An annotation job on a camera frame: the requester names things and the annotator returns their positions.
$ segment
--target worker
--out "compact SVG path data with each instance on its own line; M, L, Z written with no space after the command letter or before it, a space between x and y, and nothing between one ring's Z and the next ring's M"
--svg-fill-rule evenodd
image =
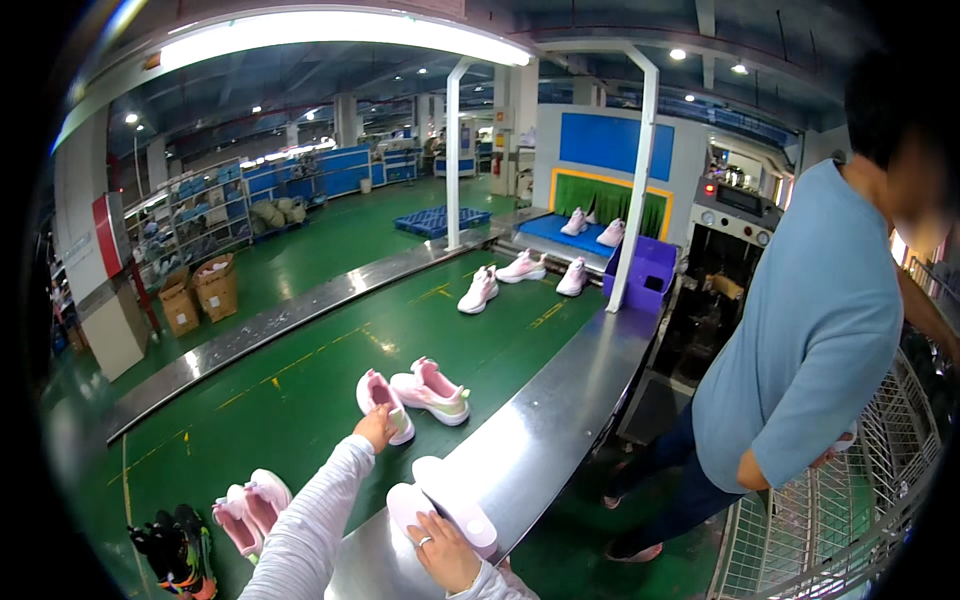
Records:
M374 456L396 433L387 413L387 406L381 404L360 419L353 435L333 448L326 464L280 513L239 600L324 597L360 482L373 469ZM494 569L481 561L448 521L435 513L429 518L429 524L423 520L421 524L431 532L427 534L431 541L418 548L417 556L439 586L448 594L457 594L447 597L539 600L509 567Z
M890 84L890 73L919 79ZM684 467L665 512L613 540L607 558L652 560L748 491L829 460L890 369L904 316L960 364L960 340L890 254L894 227L925 252L956 215L956 134L916 92L923 81L880 54L853 68L850 162L828 159L800 177L743 318L692 401L612 478L608 508L653 472Z

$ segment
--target green curtain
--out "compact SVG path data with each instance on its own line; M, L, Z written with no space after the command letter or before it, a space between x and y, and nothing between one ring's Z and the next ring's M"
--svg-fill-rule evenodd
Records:
M609 225L617 217L624 221L627 220L632 193L632 188L616 183L558 173L553 211L556 214L568 217L573 214L577 206L580 206L581 210L586 213L593 210L597 221ZM666 197L648 190L646 202L643 203L643 221L640 222L640 235L658 239L665 212Z

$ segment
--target blue t-shirt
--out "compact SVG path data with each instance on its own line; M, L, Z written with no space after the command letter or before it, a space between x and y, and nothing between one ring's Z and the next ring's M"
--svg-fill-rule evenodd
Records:
M836 442L890 369L903 306L879 211L832 160L797 181L756 267L743 319L693 400L697 458L736 481L752 448L777 488Z

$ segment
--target yellow frame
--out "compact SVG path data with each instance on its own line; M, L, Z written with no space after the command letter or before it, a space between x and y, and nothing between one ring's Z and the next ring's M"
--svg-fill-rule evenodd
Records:
M607 177L606 175L588 173L587 171L574 171L573 169L554 167L553 171L550 173L550 212L553 212L554 196L557 194L557 176L560 174L572 175L574 177L584 178L585 180L603 181L605 183L629 187L630 189L634 188L634 183L632 181L619 180L617 178ZM665 242L666 232L670 228L670 213L673 212L673 192L668 192L664 189L658 189L656 187L650 187L649 185L647 186L647 191L666 198L666 207L663 209L663 222L660 224L660 240L661 242Z

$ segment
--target blue pallet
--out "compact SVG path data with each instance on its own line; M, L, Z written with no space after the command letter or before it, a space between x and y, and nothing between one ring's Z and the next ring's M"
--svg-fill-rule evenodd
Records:
M460 209L460 229L476 228L490 222L490 212L475 208ZM394 227L410 231L430 239L446 234L446 206L436 206L420 210L405 217L394 219Z

